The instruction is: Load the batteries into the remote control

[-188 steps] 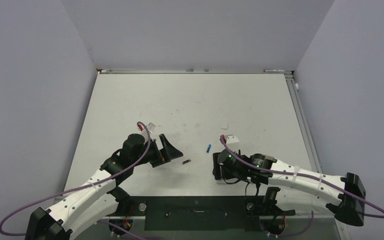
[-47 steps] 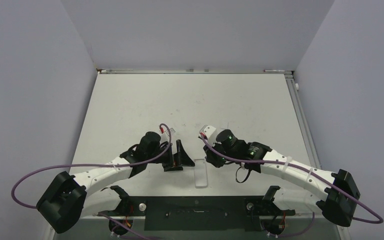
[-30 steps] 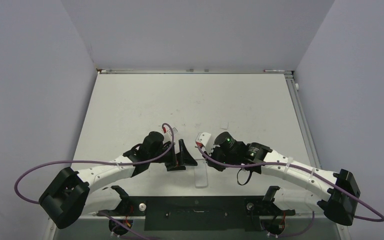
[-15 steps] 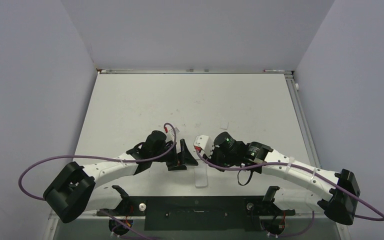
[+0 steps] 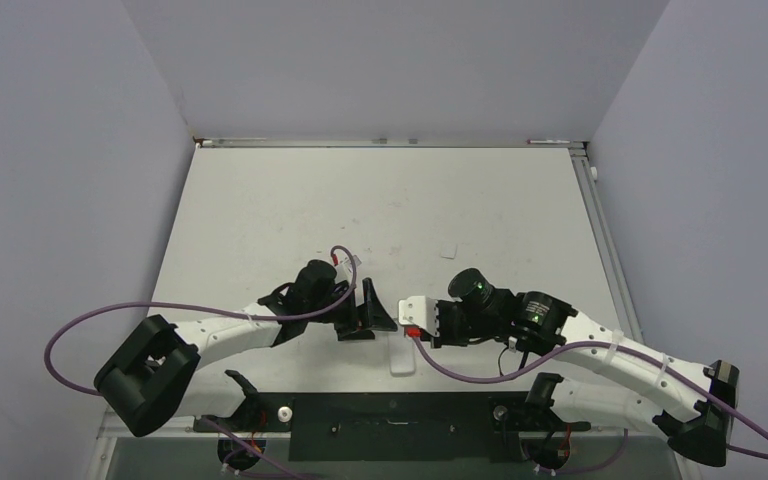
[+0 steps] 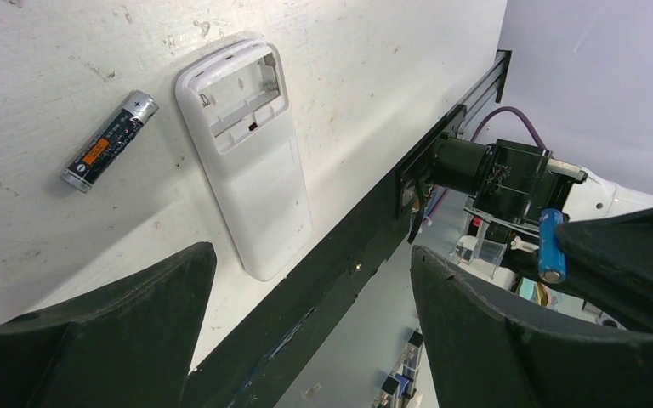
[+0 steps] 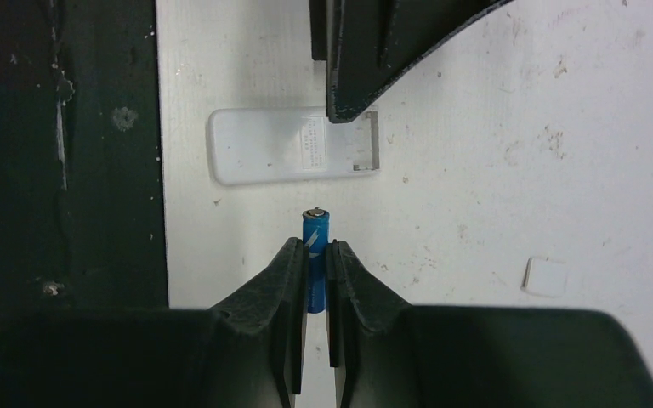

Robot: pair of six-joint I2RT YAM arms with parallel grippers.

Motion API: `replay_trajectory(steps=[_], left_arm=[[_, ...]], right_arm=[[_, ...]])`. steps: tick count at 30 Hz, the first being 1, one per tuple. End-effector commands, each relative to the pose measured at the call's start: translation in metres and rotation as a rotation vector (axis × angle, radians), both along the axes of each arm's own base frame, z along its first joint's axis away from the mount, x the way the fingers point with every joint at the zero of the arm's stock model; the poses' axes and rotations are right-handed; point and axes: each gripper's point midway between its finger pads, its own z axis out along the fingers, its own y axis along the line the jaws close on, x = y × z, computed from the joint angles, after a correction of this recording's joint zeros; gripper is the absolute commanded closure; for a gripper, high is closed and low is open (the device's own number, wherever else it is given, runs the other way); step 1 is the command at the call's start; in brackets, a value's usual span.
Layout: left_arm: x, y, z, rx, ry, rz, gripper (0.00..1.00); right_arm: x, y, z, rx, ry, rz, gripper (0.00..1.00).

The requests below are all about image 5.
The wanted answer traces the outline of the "white air conditioner remote control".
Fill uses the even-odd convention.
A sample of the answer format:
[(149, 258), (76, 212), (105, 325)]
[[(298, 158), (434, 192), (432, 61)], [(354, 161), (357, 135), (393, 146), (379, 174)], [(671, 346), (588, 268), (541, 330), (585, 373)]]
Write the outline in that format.
[(392, 332), (387, 337), (390, 375), (395, 378), (416, 374), (416, 347), (403, 332)]

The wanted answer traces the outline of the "white battery compartment cover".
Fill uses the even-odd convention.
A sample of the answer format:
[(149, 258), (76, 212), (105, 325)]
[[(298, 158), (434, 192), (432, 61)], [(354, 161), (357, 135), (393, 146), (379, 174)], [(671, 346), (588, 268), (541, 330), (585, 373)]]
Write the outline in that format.
[(457, 256), (458, 245), (456, 243), (444, 243), (441, 245), (439, 255), (443, 259), (454, 260)]

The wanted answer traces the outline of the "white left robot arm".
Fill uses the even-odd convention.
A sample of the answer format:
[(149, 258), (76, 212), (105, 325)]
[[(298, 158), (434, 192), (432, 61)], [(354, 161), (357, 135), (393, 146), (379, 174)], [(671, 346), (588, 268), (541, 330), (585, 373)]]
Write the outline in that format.
[(371, 278), (355, 279), (351, 265), (309, 261), (292, 282), (231, 316), (172, 323), (156, 314), (141, 321), (96, 374), (93, 385), (136, 437), (177, 417), (221, 418), (234, 430), (256, 421), (257, 391), (240, 373), (208, 366), (249, 350), (273, 348), (303, 334), (310, 323), (330, 324), (341, 341), (372, 340), (397, 324)]

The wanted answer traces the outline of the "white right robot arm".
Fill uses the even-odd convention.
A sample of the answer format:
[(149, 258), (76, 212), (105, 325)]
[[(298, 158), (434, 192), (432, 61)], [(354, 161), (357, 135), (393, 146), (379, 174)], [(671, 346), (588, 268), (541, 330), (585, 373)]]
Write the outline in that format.
[(637, 430), (661, 436), (692, 461), (725, 466), (733, 429), (729, 412), (738, 400), (737, 367), (658, 352), (545, 292), (497, 288), (476, 268), (459, 272), (448, 294), (448, 300), (417, 297), (401, 308), (400, 320), (412, 321), (431, 347), (493, 340), (614, 382), (607, 388), (555, 374), (537, 377), (524, 403), (533, 425), (549, 428), (562, 420)]

